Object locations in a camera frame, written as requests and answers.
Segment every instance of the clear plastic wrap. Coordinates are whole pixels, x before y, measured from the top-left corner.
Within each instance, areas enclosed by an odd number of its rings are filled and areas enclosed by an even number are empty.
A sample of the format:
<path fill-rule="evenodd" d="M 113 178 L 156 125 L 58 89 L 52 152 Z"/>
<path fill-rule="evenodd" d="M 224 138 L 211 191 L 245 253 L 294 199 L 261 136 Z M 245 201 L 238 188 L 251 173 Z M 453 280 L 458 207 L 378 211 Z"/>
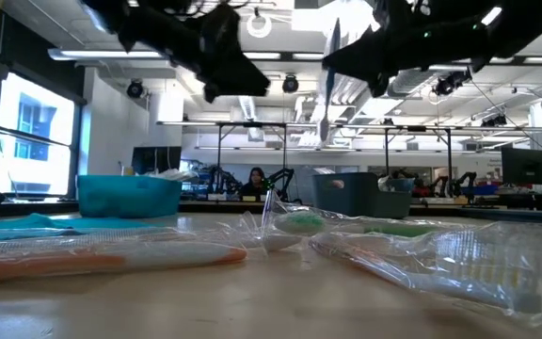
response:
<path fill-rule="evenodd" d="M 325 232 L 310 245 L 405 288 L 542 324 L 542 224 L 497 222 L 416 237 Z"/>
<path fill-rule="evenodd" d="M 280 235 L 312 236 L 327 231 L 354 234 L 366 234 L 376 231 L 403 236 L 417 236 L 437 229 L 463 229 L 465 227 L 468 226 L 430 220 L 351 218 L 313 207 L 282 202 L 275 192 L 269 192 L 263 210 L 264 238 Z"/>
<path fill-rule="evenodd" d="M 151 227 L 0 241 L 0 281 L 235 263 L 247 256 L 240 237 L 232 228 L 184 233 Z"/>

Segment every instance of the window frame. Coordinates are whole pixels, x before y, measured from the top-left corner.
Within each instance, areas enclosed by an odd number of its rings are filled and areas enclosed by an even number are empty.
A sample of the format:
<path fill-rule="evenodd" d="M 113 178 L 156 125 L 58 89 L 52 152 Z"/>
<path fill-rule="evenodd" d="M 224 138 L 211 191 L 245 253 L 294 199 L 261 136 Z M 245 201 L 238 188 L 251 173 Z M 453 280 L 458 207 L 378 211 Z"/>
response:
<path fill-rule="evenodd" d="M 44 89 L 47 89 L 51 91 L 52 93 L 59 95 L 65 99 L 68 99 L 74 103 L 74 115 L 73 115 L 73 125 L 72 125 L 72 141 L 70 145 L 57 142 L 54 140 L 51 140 L 47 137 L 40 137 L 37 135 L 33 135 L 30 133 L 26 133 L 20 130 L 20 122 L 17 125 L 16 129 L 6 128 L 0 126 L 0 135 L 9 135 L 11 137 L 17 137 L 20 138 L 22 141 L 25 141 L 25 144 L 28 146 L 27 150 L 27 158 L 30 158 L 30 146 L 31 142 L 38 142 L 46 145 L 56 145 L 56 146 L 62 146 L 65 148 L 68 148 L 70 151 L 71 159 L 70 159 L 70 168 L 69 168 L 69 178 L 68 178 L 68 189 L 66 194 L 46 194 L 46 193 L 23 193 L 18 192 L 18 197 L 23 199 L 29 199 L 29 200 L 43 200 L 45 198 L 63 198 L 68 200 L 75 200 L 76 199 L 76 174 L 78 171 L 78 159 L 79 159 L 79 138 L 80 138 L 80 129 L 81 129 L 81 122 L 82 122 L 82 113 L 83 113 L 83 107 L 85 105 L 84 101 L 78 101 L 75 100 L 75 98 L 69 98 L 68 96 L 61 95 L 55 90 L 49 89 L 48 87 L 43 86 L 39 82 L 36 82 L 32 80 L 30 77 L 24 76 L 22 73 L 14 72 L 15 75 L 21 77 L 22 79 L 26 81 L 30 81 L 35 85 L 41 86 Z M 0 98 L 1 98 L 1 91 L 2 91 L 2 82 L 4 80 L 0 80 Z M 15 192 L 3 192 L 7 197 L 9 198 L 16 198 Z"/>

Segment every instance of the blue tray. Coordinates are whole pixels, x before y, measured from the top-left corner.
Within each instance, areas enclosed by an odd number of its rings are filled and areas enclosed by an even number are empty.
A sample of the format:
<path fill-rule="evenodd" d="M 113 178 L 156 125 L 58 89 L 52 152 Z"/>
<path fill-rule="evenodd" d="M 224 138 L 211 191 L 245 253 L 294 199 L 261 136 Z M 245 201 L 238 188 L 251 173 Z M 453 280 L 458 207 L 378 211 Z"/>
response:
<path fill-rule="evenodd" d="M 81 175 L 79 211 L 87 218 L 157 218 L 177 213 L 181 182 L 148 176 Z"/>

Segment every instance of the ceiling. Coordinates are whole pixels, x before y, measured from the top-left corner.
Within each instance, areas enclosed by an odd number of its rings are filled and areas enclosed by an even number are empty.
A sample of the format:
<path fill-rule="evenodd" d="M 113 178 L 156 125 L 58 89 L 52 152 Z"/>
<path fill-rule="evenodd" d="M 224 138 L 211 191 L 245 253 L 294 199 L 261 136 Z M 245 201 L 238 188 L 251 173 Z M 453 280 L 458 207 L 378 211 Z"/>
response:
<path fill-rule="evenodd" d="M 261 8 L 279 17 L 290 18 L 294 0 L 262 2 Z M 115 36 L 107 35 L 93 26 L 77 0 L 13 0 L 5 2 L 4 10 L 63 49 L 120 48 Z M 252 37 L 246 25 L 251 11 L 246 8 L 241 12 L 243 24 L 240 39 L 245 51 L 324 52 L 326 37 L 323 33 L 294 31 L 285 20 L 273 21 L 267 37 Z M 253 26 L 257 28 L 259 24 L 255 22 Z M 520 53 L 542 55 L 542 37 Z M 319 61 L 256 62 L 256 65 L 272 81 L 269 95 L 255 98 L 256 106 L 294 108 L 299 95 L 315 92 L 319 87 L 322 74 Z M 130 78 L 139 76 L 153 91 L 164 90 L 168 81 L 179 81 L 187 92 L 185 107 L 190 119 L 197 119 L 198 115 L 207 112 L 229 112 L 232 107 L 239 106 L 235 97 L 219 98 L 213 105 L 206 104 L 201 97 L 202 84 L 193 74 L 181 68 L 176 72 L 170 71 L 165 61 L 108 61 L 97 66 L 101 67 L 103 76 L 114 80 L 119 87 L 126 86 Z M 281 83 L 286 73 L 296 74 L 300 82 L 299 93 L 282 93 Z M 524 89 L 542 86 L 542 67 L 486 67 L 474 76 L 474 82 L 477 87 L 467 84 L 453 96 L 438 102 L 436 97 L 430 95 L 428 86 L 421 88 L 413 99 L 405 100 L 398 106 L 401 113 L 394 117 L 395 123 L 465 123 L 471 115 L 490 109 L 493 104 L 505 104 L 508 116 L 517 123 L 524 123 L 529 103 L 536 100 Z M 514 88 L 519 89 L 517 93 L 513 93 Z"/>

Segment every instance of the security camera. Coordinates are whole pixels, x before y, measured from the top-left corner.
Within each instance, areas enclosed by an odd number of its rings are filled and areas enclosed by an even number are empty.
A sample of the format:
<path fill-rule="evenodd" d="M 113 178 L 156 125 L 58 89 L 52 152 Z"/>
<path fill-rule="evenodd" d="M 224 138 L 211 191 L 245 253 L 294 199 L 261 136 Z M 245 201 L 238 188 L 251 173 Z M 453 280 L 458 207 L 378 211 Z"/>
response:
<path fill-rule="evenodd" d="M 296 75 L 288 74 L 283 80 L 283 85 L 281 86 L 284 93 L 294 93 L 298 90 L 298 80 L 296 80 Z"/>
<path fill-rule="evenodd" d="M 141 99 L 146 95 L 141 79 L 131 80 L 131 85 L 127 88 L 127 95 L 132 99 Z"/>

